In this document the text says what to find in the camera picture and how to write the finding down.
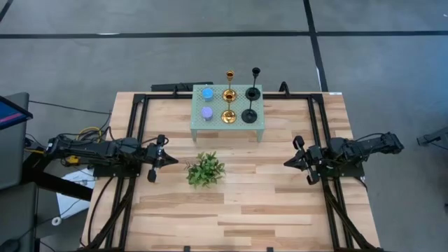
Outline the gold candlestick holder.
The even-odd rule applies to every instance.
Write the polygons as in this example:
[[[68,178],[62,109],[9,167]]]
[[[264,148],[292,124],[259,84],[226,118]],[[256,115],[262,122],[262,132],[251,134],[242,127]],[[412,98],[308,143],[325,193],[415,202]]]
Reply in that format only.
[[[221,120],[226,124],[232,124],[236,120],[236,113],[230,108],[231,103],[236,99],[237,93],[232,89],[223,92],[223,99],[227,103],[227,109],[221,114]]]
[[[223,92],[223,99],[227,103],[231,103],[236,99],[237,93],[232,89],[232,80],[235,77],[234,71],[227,71],[226,72],[226,78],[227,78],[227,89]]]

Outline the black candlestick holder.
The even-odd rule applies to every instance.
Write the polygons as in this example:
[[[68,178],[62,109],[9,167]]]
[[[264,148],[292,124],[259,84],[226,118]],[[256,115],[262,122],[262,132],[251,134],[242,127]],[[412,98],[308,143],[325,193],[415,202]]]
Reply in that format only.
[[[256,87],[256,79],[260,73],[260,69],[258,67],[254,67],[252,69],[253,74],[253,84],[246,90],[245,96],[249,101],[258,100],[261,96],[260,90]]]
[[[260,91],[258,88],[250,87],[246,91],[245,96],[250,103],[249,108],[242,112],[241,118],[245,123],[254,123],[258,118],[258,114],[252,109],[252,103],[260,98]]]

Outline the green perforated metal shelf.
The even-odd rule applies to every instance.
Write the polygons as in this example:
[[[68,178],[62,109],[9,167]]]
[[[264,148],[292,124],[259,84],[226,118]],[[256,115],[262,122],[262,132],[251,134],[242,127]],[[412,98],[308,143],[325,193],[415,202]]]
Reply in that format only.
[[[255,85],[261,92],[258,100],[253,101],[252,109],[258,114],[258,118],[254,123],[246,123],[242,120],[242,112],[249,108],[250,101],[246,98],[245,93],[252,85],[232,85],[232,89],[237,93],[236,99],[231,103],[230,108],[236,113],[236,120],[232,124],[226,124],[221,120],[221,114],[227,109],[228,105],[223,99],[223,92],[228,85],[194,85],[192,91],[192,108],[190,131],[192,139],[197,139],[199,131],[255,131],[257,141],[263,139],[265,131],[264,101],[262,96],[263,88],[261,85]],[[202,90],[211,88],[214,92],[212,101],[204,101]],[[201,109],[209,106],[213,109],[213,118],[205,121],[201,115]]]

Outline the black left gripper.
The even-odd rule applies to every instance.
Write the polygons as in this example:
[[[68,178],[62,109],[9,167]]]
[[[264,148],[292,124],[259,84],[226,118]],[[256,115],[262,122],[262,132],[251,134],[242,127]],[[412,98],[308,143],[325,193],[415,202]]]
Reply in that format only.
[[[157,178],[156,169],[161,167],[161,160],[164,160],[162,167],[169,165],[176,165],[179,161],[163,151],[163,146],[165,144],[165,135],[159,134],[155,139],[155,143],[149,143],[146,147],[146,152],[144,156],[144,163],[152,165],[148,172],[147,179],[149,182],[154,183]]]

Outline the blue screen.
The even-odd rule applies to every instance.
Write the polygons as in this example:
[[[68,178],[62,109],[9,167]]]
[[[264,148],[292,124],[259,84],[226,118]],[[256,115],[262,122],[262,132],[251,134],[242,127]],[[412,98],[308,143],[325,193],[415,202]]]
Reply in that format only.
[[[26,122],[33,117],[33,114],[28,110],[0,96],[0,130]]]

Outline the black aluminium rig frame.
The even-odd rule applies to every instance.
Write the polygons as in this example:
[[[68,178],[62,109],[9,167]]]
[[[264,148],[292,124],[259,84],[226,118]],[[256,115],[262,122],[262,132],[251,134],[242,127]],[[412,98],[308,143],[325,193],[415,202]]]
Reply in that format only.
[[[137,251],[331,251],[344,244],[340,220],[329,223],[321,184],[309,185],[304,172],[285,167],[295,151],[293,138],[306,144],[327,136],[351,137],[340,95],[267,92],[265,131],[190,133],[192,98],[188,92],[152,92],[142,104],[137,92],[115,98],[111,129],[124,137],[130,116],[146,110],[144,126],[134,131],[145,139],[164,134],[168,154],[178,164],[147,179],[144,165],[136,180],[129,220],[118,219],[112,244],[126,234],[125,249]],[[199,153],[216,152],[226,175],[208,188],[188,184],[187,163]]]

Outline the black stand leg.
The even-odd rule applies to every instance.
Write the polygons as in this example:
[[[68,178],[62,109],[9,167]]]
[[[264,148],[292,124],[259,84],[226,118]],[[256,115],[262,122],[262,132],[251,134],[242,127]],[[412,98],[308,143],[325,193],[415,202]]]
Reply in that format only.
[[[29,155],[22,163],[21,183],[35,183],[42,189],[80,200],[90,201],[92,199],[93,189],[46,173],[45,168],[52,162],[52,159],[45,156],[43,150],[25,149],[24,151]]]
[[[421,135],[416,140],[420,146],[437,145],[442,147],[443,144],[448,145],[448,126],[430,134]]]

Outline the white paper sheet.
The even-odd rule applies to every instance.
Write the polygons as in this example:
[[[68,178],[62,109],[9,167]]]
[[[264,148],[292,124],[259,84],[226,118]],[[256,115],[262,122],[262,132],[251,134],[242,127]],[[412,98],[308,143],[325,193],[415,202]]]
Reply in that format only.
[[[79,171],[72,172],[62,177],[62,179],[70,182],[77,183],[78,185],[85,186],[93,189],[95,186],[96,178],[93,176],[93,171],[91,169],[82,169]],[[57,193],[57,203],[59,207],[60,215],[59,217],[64,220],[72,215],[75,215],[81,211],[89,208],[90,201],[77,199],[75,197],[70,197]]]

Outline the grey equipment cart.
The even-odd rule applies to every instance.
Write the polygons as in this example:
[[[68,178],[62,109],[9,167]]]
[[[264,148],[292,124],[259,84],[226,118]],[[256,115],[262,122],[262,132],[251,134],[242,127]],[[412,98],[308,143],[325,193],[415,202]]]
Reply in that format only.
[[[5,98],[28,110],[28,93]],[[27,121],[0,130],[0,245],[7,239],[19,239],[18,252],[39,252],[35,238],[38,189],[35,183],[20,182],[26,126]]]

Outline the green plant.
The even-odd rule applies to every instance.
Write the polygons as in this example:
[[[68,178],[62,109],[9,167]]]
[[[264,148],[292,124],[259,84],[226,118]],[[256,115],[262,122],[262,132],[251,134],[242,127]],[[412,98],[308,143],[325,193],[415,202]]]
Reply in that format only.
[[[226,175],[225,164],[216,157],[216,152],[199,153],[194,163],[187,163],[185,170],[188,173],[188,184],[194,188],[208,188]]]

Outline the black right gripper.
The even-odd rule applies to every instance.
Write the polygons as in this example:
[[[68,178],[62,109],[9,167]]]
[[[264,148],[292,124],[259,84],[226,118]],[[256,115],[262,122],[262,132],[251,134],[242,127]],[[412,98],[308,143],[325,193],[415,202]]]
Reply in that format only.
[[[301,136],[296,136],[293,140],[293,146],[297,150],[296,154],[284,162],[285,167],[292,167],[300,171],[308,171],[307,182],[314,185],[320,180],[319,167],[322,161],[321,148],[313,145],[305,149],[305,141]]]

